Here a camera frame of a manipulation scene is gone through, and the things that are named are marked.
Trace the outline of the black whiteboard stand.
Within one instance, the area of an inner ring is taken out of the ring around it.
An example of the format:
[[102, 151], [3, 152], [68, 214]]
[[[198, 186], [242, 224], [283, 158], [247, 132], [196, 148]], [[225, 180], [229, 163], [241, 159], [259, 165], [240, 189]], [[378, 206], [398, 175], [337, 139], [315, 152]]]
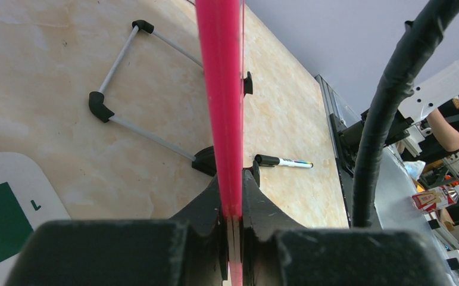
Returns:
[[130, 34], [96, 91], [89, 111], [102, 123], [118, 124], [145, 139], [153, 163], [191, 167], [216, 175], [209, 140], [208, 111], [201, 97], [204, 68], [199, 57], [167, 39], [146, 20], [131, 23]]

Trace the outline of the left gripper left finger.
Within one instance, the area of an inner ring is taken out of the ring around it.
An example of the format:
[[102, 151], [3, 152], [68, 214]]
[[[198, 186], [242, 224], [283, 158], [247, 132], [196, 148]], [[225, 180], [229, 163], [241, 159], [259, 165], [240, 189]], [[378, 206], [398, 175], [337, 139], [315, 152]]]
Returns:
[[222, 285], [227, 280], [227, 234], [218, 178], [170, 218], [169, 262], [173, 285]]

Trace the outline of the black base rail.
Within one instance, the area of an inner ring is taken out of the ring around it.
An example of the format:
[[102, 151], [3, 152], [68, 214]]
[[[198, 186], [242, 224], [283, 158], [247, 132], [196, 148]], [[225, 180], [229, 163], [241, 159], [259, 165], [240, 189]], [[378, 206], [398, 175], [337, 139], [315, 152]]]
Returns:
[[315, 80], [320, 85], [324, 101], [348, 225], [352, 226], [353, 177], [363, 131], [362, 119], [320, 74]]

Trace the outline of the black marker pen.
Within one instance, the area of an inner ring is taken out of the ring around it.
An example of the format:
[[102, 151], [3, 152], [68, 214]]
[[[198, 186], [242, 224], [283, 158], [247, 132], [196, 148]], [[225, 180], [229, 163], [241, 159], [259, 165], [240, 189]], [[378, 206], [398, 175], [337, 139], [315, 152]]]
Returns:
[[288, 158], [280, 158], [280, 157], [267, 156], [267, 155], [262, 155], [262, 154], [257, 154], [254, 157], [254, 160], [260, 166], [266, 166], [266, 167], [283, 166], [283, 167], [297, 167], [297, 168], [302, 168], [302, 169], [313, 168], [312, 162], [292, 160]]

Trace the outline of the green white chess mat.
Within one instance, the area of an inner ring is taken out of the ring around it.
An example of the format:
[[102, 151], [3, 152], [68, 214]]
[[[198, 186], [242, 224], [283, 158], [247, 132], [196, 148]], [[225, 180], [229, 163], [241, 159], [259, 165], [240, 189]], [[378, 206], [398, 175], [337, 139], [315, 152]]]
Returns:
[[36, 162], [23, 154], [0, 152], [0, 285], [28, 237], [41, 224], [69, 218]]

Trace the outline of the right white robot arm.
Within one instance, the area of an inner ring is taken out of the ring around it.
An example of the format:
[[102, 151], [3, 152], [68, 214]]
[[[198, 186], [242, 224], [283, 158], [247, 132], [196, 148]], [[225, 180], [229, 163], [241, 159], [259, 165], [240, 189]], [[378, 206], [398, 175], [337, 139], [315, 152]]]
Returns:
[[414, 94], [404, 99], [398, 111], [413, 123], [425, 119], [429, 113], [459, 95], [459, 60], [413, 87]]

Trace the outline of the pink framed whiteboard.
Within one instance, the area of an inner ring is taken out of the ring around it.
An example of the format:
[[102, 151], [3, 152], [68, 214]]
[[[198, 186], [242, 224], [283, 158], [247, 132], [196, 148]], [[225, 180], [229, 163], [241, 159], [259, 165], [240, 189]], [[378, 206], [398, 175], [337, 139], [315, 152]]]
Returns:
[[196, 1], [232, 285], [243, 284], [243, 1]]

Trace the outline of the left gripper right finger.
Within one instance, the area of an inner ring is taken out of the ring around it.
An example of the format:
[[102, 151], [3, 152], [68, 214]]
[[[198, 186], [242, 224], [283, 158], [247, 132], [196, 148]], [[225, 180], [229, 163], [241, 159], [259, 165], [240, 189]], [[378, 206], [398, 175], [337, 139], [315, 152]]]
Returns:
[[306, 227], [266, 197], [249, 170], [242, 179], [243, 285], [290, 285], [292, 258], [280, 233]]

